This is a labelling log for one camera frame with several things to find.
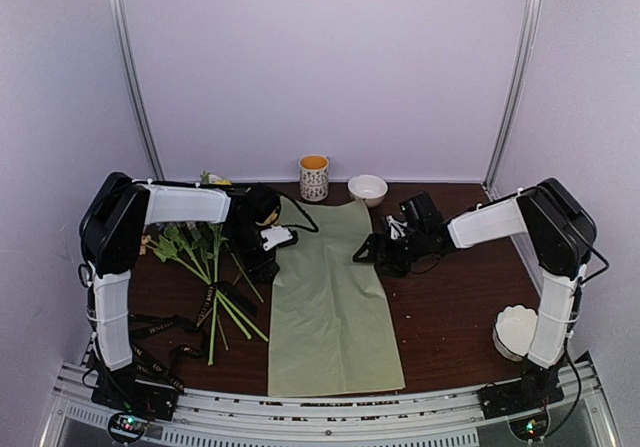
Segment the white round bowl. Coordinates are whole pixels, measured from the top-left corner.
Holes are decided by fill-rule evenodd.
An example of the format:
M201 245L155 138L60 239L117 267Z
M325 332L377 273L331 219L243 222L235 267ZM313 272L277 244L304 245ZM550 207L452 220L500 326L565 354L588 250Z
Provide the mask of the white round bowl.
M353 200L362 200L368 208L379 206L388 192L388 184L382 178L370 174L352 177L347 188Z

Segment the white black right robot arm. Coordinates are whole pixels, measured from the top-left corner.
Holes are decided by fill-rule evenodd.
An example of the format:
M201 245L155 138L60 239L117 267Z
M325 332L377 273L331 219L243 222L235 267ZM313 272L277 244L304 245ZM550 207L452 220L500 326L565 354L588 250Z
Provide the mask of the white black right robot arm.
M384 231L366 238L353 254L354 262L404 277L423 257L442 258L482 243L526 235L543 277L537 325L526 357L542 369L560 361L579 313L579 291L592 278L587 265L599 253L594 246L594 220L558 179L545 179L450 218L443 217L426 192L399 207L403 218L387 217Z

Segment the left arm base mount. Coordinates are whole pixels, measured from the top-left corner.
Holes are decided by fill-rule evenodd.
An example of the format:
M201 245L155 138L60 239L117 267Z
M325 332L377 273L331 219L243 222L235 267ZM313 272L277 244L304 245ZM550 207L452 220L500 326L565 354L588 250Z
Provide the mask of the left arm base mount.
M184 392L182 381L156 361L137 360L113 372L94 360L89 372L98 374L91 401L114 410L106 431L119 445L140 441L153 421L171 421Z

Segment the pink fake flower stem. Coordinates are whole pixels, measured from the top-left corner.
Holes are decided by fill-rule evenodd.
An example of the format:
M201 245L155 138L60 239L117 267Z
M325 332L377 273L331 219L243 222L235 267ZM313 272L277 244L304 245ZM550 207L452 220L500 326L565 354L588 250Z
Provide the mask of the pink fake flower stem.
M194 274L198 279L204 282L208 288L213 284L213 233L211 230L211 227L213 225L214 224L211 223L194 222L187 222L183 224L165 224L161 226L156 236L152 236L150 234L144 234L142 236L139 253L141 255L145 255L151 252L163 263L172 261L181 265L182 267L186 268L187 271ZM226 237L226 242L223 244L223 247L221 249L219 281L225 281L222 279L221 265L223 256L230 256L230 250L231 242ZM230 283L234 284L241 291L241 293L243 293L247 298L254 302L258 307L258 305L260 304L259 300L253 293L251 288L248 286L246 281L240 277L238 268L235 279ZM256 322L254 321L255 317L253 317L251 320L258 327ZM245 336L245 331L240 327L238 328ZM264 333L263 336L252 333L250 337L245 337L248 340L252 339L253 337L258 337L262 341L267 342L269 340L267 334L260 327L258 328Z

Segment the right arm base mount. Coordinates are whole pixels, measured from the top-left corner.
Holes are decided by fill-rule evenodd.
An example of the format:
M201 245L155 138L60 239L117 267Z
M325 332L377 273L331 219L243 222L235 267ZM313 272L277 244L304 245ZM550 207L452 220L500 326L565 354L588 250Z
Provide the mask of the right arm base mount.
M508 417L517 440L542 441L551 431L549 405L564 399L558 370L558 366L545 369L526 361L516 380L482 387L478 399L484 418Z

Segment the yellow fake flower stem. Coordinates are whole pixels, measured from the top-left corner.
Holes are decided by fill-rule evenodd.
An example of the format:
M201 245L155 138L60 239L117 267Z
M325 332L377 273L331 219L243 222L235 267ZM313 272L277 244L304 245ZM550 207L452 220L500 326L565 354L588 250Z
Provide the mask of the yellow fake flower stem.
M231 182L228 179L223 179L215 174L212 174L207 171L203 171L201 174L201 183L202 184L212 184L212 185L231 185ZM210 345L209 345L209 354L208 354L208 366L213 366L215 363L215 342L216 342L216 332L218 325L218 293L217 293L217 285L219 281L219 264L220 264L220 256L221 249L223 244L226 242L226 237L223 235L223 225L218 223L214 224L211 227L213 233L213 274L212 280L214 284L213 291L213 304L212 304L212 312L211 312L211 330L210 330Z

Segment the green wrapping paper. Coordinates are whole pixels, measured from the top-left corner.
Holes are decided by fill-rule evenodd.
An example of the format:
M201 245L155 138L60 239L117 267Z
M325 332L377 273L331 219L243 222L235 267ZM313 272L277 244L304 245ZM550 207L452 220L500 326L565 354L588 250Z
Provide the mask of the green wrapping paper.
M285 224L318 232L277 252L269 328L267 394L322 397L405 387L386 292L373 266L352 256L372 232L366 206L282 202Z

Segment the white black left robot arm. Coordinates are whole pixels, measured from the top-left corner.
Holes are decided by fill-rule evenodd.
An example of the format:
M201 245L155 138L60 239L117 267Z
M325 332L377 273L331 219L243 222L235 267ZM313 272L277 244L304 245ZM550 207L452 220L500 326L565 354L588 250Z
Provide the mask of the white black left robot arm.
M133 362L126 318L128 287L147 226L186 222L220 226L230 233L231 244L249 272L263 277L277 271L276 248L295 244L299 231L319 230L309 214L303 216L303 225L282 221L286 197L264 184L134 180L122 172L110 173L79 226L103 365L117 371Z

